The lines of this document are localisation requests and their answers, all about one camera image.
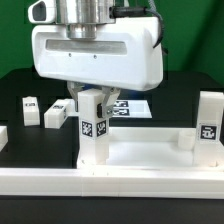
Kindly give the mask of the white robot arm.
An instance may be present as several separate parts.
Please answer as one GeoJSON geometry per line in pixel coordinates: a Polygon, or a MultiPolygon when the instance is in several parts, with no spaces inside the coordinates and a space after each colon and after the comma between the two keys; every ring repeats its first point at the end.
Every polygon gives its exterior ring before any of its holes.
{"type": "Polygon", "coordinates": [[[115,0],[37,0],[28,18],[38,74],[65,80],[73,98],[84,84],[100,86],[102,118],[112,116],[121,89],[147,91],[163,79],[163,21],[152,9],[115,0]]]}

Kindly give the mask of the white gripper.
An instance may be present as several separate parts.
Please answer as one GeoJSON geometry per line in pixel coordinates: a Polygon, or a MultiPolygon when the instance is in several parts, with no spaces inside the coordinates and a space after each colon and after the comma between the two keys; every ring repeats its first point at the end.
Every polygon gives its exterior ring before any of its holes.
{"type": "Polygon", "coordinates": [[[97,116],[109,119],[119,88],[146,91],[163,80],[158,30],[155,17],[120,18],[99,26],[92,40],[75,40],[66,36],[62,25],[38,25],[32,31],[34,65],[42,77],[68,81],[76,112],[83,83],[109,86],[102,88],[97,105],[97,116]]]}

